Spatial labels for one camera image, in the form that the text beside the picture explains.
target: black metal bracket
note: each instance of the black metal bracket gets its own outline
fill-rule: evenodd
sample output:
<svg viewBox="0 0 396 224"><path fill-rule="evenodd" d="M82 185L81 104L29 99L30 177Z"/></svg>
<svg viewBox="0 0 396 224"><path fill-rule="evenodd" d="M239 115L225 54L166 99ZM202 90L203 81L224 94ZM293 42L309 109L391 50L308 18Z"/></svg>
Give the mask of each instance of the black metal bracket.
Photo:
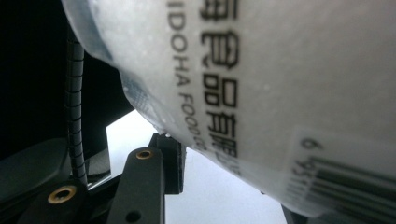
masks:
<svg viewBox="0 0 396 224"><path fill-rule="evenodd" d="M163 224L164 194L183 189L185 150L176 140L154 134L149 147L131 152L107 223Z"/></svg>

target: black plastic part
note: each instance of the black plastic part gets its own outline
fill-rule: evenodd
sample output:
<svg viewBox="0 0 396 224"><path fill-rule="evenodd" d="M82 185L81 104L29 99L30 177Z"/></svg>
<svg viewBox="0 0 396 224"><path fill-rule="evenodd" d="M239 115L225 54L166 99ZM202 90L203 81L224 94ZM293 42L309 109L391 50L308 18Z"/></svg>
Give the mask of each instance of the black plastic part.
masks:
<svg viewBox="0 0 396 224"><path fill-rule="evenodd" d="M73 61L84 60L84 48L77 42L77 40L67 40L67 59Z"/></svg>
<svg viewBox="0 0 396 224"><path fill-rule="evenodd" d="M41 190L70 176L66 141L56 138L28 147L0 161L0 171L0 223L3 223L23 211Z"/></svg>
<svg viewBox="0 0 396 224"><path fill-rule="evenodd" d="M84 66L84 48L78 43L70 25L67 26L67 67L64 107L67 120L67 146L70 150L72 173L75 179L87 185L81 134L81 88Z"/></svg>
<svg viewBox="0 0 396 224"><path fill-rule="evenodd" d="M69 145L71 145L73 147L81 145L81 142L82 142L81 131L78 132L78 133L70 133L70 134L68 134L67 135L67 142L69 143ZM81 154L82 153L82 145L81 145L80 148L81 148L80 152L74 151L74 152L72 152L73 154L71 154L71 156L74 157L74 156L77 156L77 155Z"/></svg>
<svg viewBox="0 0 396 224"><path fill-rule="evenodd" d="M67 131L69 133L80 133L81 132L81 119L68 121L67 122Z"/></svg>
<svg viewBox="0 0 396 224"><path fill-rule="evenodd" d="M66 77L66 89L69 92L81 91L82 76L81 77Z"/></svg>
<svg viewBox="0 0 396 224"><path fill-rule="evenodd" d="M81 105L69 107L64 107L66 111L66 120L77 120L81 119Z"/></svg>
<svg viewBox="0 0 396 224"><path fill-rule="evenodd" d="M149 151L151 156L140 160L136 155ZM125 164L114 198L108 224L164 223L163 155L154 147L131 152Z"/></svg>
<svg viewBox="0 0 396 224"><path fill-rule="evenodd" d="M76 146L73 146L73 148L69 148L69 155L70 157L76 157L81 155L81 153L83 152L82 150L82 144L78 144Z"/></svg>
<svg viewBox="0 0 396 224"><path fill-rule="evenodd" d="M156 147L163 153L165 194L179 194L183 192L186 147L171 137L157 133L152 135L148 146Z"/></svg>
<svg viewBox="0 0 396 224"><path fill-rule="evenodd" d="M76 194L63 203L50 203L49 196L56 189L73 186ZM66 181L40 193L35 201L23 213L19 224L74 224L84 223L87 211L84 209L87 198L86 187L78 181Z"/></svg>
<svg viewBox="0 0 396 224"><path fill-rule="evenodd" d="M84 165L84 157L81 155L77 155L75 157L70 156L71 162L72 162L72 167L80 167Z"/></svg>
<svg viewBox="0 0 396 224"><path fill-rule="evenodd" d="M81 77L83 73L84 61L67 60L67 75L69 77Z"/></svg>
<svg viewBox="0 0 396 224"><path fill-rule="evenodd" d="M66 91L64 93L64 103L70 107L81 105L81 91Z"/></svg>

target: plastic bag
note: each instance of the plastic bag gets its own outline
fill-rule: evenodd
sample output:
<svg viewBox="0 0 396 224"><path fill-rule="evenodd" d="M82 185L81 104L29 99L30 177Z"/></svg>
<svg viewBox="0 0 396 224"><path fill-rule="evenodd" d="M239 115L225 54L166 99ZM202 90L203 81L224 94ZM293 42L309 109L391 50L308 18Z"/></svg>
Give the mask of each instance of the plastic bag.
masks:
<svg viewBox="0 0 396 224"><path fill-rule="evenodd" d="M63 3L160 133L305 216L394 221L394 1Z"/></svg>

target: barcode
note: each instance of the barcode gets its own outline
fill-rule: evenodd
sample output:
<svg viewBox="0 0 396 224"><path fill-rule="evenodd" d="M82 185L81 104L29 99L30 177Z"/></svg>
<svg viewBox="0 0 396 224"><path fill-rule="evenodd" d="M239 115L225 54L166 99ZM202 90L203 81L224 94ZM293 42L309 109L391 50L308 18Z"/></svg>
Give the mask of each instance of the barcode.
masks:
<svg viewBox="0 0 396 224"><path fill-rule="evenodd" d="M396 181L321 158L306 200L367 223L396 223Z"/></svg>

